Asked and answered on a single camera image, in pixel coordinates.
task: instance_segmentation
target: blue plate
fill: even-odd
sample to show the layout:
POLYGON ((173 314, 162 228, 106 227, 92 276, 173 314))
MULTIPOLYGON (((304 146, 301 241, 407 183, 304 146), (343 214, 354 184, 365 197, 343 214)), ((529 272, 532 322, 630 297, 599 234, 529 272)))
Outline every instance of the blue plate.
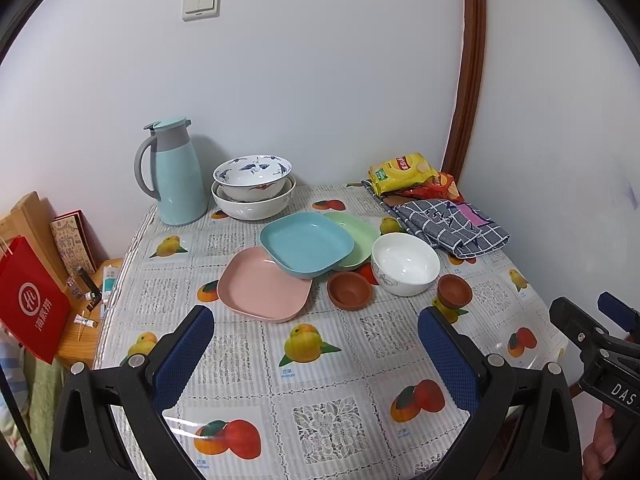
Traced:
POLYGON ((260 244, 287 274, 314 278, 353 250, 353 238, 319 213, 293 213, 266 225, 260 244))

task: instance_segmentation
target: checkered cloth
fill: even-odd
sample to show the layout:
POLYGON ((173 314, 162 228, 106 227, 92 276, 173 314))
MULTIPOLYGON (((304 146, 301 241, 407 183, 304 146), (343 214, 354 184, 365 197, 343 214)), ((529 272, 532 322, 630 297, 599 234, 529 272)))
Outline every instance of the checkered cloth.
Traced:
POLYGON ((502 227, 471 204, 435 198, 391 207, 375 194, 369 181, 362 183, 405 231, 461 260, 495 251, 509 240, 502 227))

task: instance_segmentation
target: yellow snack bag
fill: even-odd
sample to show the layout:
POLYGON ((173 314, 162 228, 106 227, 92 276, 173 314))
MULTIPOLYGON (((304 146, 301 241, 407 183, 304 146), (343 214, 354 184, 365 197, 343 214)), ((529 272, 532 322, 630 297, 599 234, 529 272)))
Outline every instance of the yellow snack bag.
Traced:
POLYGON ((392 158, 369 168, 369 178, 377 195, 416 186, 438 176, 420 153, 392 158))

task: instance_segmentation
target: snack bag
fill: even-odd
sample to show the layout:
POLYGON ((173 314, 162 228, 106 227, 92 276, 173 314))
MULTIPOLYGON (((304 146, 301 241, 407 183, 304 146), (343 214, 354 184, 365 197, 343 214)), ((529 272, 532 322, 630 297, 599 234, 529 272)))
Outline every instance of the snack bag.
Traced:
POLYGON ((369 178, 377 195, 416 186, 437 175, 420 153, 392 158, 369 168, 369 178))
POLYGON ((452 202, 464 202, 465 199, 460 195, 456 182, 453 177, 447 173, 439 173, 437 176, 429 177, 420 186, 403 189, 396 194, 413 198, 414 200, 428 200, 430 198, 445 198, 452 202))

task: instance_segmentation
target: large white bowl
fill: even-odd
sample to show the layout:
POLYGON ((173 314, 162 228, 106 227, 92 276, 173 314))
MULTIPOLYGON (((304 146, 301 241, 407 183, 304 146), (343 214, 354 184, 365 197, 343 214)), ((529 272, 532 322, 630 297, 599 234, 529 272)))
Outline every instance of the large white bowl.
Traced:
POLYGON ((225 194, 235 202, 260 202, 275 197, 291 172, 291 163, 275 155, 232 158, 213 172, 225 194))
POLYGON ((222 186, 214 182, 211 186, 211 193, 216 200, 218 207, 223 212, 238 220, 263 220, 270 216, 277 215, 286 208, 293 197, 293 190, 296 188, 296 179, 290 174, 285 177, 282 192, 269 200, 261 202, 234 202, 225 194, 222 186))
POLYGON ((438 277, 440 259, 420 238, 389 233, 371 248, 371 270, 382 288, 396 296, 414 296, 438 277))

